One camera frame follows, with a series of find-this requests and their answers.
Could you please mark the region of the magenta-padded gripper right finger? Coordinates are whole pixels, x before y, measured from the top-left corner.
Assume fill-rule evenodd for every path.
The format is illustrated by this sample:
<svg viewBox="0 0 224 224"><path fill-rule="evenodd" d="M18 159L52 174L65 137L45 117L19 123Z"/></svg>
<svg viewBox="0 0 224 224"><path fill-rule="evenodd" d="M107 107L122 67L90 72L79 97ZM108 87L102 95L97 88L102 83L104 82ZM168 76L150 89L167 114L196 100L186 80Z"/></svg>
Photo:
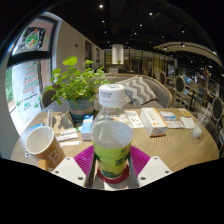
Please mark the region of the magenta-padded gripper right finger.
<svg viewBox="0 0 224 224"><path fill-rule="evenodd" d="M136 187L146 186L172 174L168 166L158 157L150 157L132 146L128 159L131 181Z"/></svg>

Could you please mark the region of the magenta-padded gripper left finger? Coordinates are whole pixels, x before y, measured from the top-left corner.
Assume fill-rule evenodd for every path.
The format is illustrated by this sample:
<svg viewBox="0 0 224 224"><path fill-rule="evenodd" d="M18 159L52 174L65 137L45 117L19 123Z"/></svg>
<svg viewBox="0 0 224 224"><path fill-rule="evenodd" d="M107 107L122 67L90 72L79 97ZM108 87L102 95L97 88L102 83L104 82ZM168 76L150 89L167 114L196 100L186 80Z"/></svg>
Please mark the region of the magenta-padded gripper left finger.
<svg viewBox="0 0 224 224"><path fill-rule="evenodd" d="M93 184L94 172L94 148L90 146L75 157L65 157L52 174L81 187L90 188Z"/></svg>

